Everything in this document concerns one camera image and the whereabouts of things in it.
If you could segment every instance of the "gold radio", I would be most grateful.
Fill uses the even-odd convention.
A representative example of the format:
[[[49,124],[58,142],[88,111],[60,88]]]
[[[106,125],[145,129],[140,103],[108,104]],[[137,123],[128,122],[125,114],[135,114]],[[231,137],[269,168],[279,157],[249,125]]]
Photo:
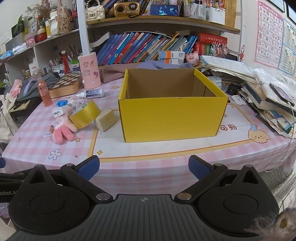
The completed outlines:
[[[140,4],[138,2],[123,2],[114,4],[114,16],[126,17],[140,14]]]

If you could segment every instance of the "alphabet poster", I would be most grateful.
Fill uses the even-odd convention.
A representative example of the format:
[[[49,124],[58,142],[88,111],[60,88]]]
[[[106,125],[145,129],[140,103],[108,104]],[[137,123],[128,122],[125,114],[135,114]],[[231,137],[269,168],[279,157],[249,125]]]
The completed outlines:
[[[258,1],[258,36],[255,62],[279,68],[283,41],[283,17]]]
[[[295,73],[296,62],[296,29],[284,20],[283,50],[279,69],[287,74]]]

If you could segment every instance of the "cable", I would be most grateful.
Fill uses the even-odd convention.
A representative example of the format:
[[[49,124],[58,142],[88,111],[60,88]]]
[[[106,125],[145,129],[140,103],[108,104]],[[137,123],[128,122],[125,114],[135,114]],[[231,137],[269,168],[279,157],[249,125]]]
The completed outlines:
[[[281,206],[279,207],[279,210],[281,210],[281,207],[282,207],[282,205],[284,204],[284,201],[285,201],[286,198],[289,196],[289,194],[292,192],[292,190],[294,190],[294,188],[292,188],[292,189],[290,190],[290,192],[288,193],[288,195],[283,199],[283,201],[282,201],[282,203],[281,203]]]
[[[293,115],[293,130],[292,130],[292,135],[291,135],[291,139],[290,139],[290,142],[289,142],[289,145],[288,145],[288,148],[287,148],[287,150],[286,150],[286,152],[285,152],[285,155],[284,155],[284,157],[283,157],[283,159],[282,160],[280,160],[280,162],[282,162],[282,161],[284,161],[295,149],[293,149],[293,151],[291,151],[290,153],[289,153],[289,155],[285,158],[285,156],[286,156],[286,154],[287,154],[287,152],[288,152],[288,150],[289,150],[289,148],[290,148],[290,144],[291,144],[291,142],[292,142],[292,139],[293,139],[293,134],[294,134],[294,128],[295,128],[295,116],[294,116],[294,112],[293,112],[293,107],[291,106],[291,103],[290,102],[287,102],[288,103],[288,105],[290,106],[290,108],[291,108],[291,110],[292,110],[292,115]],[[271,170],[271,171],[266,171],[266,167],[269,165],[269,163],[265,166],[265,168],[264,168],[264,171],[265,172],[272,172],[272,171],[274,171],[275,169],[273,169],[273,170]]]

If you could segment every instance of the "pink checkered tablecloth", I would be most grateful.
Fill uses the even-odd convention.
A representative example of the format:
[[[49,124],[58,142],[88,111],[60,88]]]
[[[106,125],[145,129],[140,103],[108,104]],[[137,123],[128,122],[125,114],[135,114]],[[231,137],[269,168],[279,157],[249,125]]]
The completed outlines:
[[[101,86],[106,96],[94,99],[101,110],[118,110],[121,83],[122,79],[118,79]],[[44,136],[54,122],[52,109],[56,102],[74,96],[54,99],[51,107],[45,108],[41,103],[33,111],[3,152],[2,156],[6,160],[4,172],[13,173],[32,168],[36,164],[44,164],[48,169],[58,169],[66,163],[78,164],[87,158],[94,123],[75,134],[77,141],[65,141],[62,145],[54,144],[51,137]],[[245,164],[253,165],[259,172],[278,167],[290,140],[271,132],[254,117],[254,112],[248,106],[239,108],[259,129],[270,136],[270,140],[263,144],[253,142],[211,152],[205,149],[205,152],[199,153],[198,156],[211,164],[223,163],[229,169],[241,169]],[[287,155],[295,148],[296,141],[293,140]],[[57,149],[61,155],[53,158],[51,154]],[[189,156],[179,156],[147,161],[101,163],[99,172],[91,181],[113,196],[118,193],[175,195],[197,181],[188,170],[188,158]]]

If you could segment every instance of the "chessboard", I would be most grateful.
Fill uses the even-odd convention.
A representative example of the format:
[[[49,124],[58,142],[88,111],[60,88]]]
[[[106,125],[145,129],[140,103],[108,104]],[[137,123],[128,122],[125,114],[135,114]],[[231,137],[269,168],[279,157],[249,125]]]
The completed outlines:
[[[58,98],[66,95],[72,95],[82,86],[82,75],[80,71],[73,71],[64,75],[55,86],[49,90],[50,97]]]

